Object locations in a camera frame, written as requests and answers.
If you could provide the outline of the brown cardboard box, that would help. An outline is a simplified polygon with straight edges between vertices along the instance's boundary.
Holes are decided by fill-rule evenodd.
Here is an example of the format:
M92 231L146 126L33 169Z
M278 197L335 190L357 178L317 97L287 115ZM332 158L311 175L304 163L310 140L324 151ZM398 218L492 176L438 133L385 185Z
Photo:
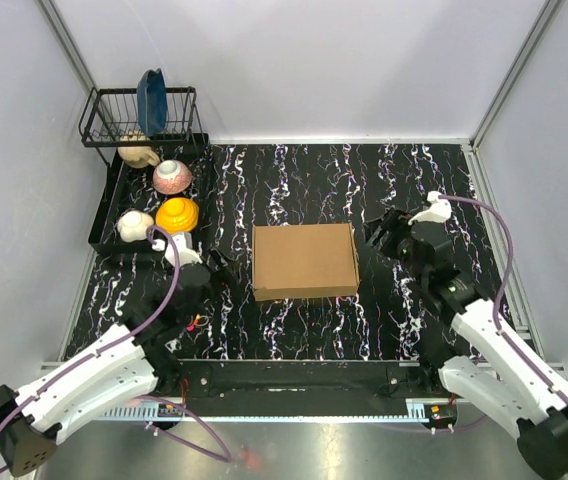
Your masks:
M256 301L350 297L358 293L359 284L358 254L349 223L253 228Z

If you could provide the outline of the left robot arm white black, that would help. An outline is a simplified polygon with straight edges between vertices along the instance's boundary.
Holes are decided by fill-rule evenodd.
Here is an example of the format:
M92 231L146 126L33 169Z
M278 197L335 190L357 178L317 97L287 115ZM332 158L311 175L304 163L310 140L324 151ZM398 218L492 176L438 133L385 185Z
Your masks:
M182 258L166 287L151 289L87 348L17 390L0 386L1 472L35 471L73 433L129 400L194 392L167 344L208 320L232 276L216 250L206 261Z

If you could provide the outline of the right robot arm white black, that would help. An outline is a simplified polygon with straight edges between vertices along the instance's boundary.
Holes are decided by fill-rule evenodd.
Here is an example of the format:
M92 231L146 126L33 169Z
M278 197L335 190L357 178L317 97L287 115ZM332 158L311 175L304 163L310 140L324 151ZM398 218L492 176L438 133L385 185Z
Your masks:
M427 309L491 366L480 369L440 340L427 341L418 384L430 396L448 391L469 401L516 441L542 479L568 474L568 381L502 319L481 285L459 270L445 229L448 214L397 209L366 223L365 242L399 262L416 282Z

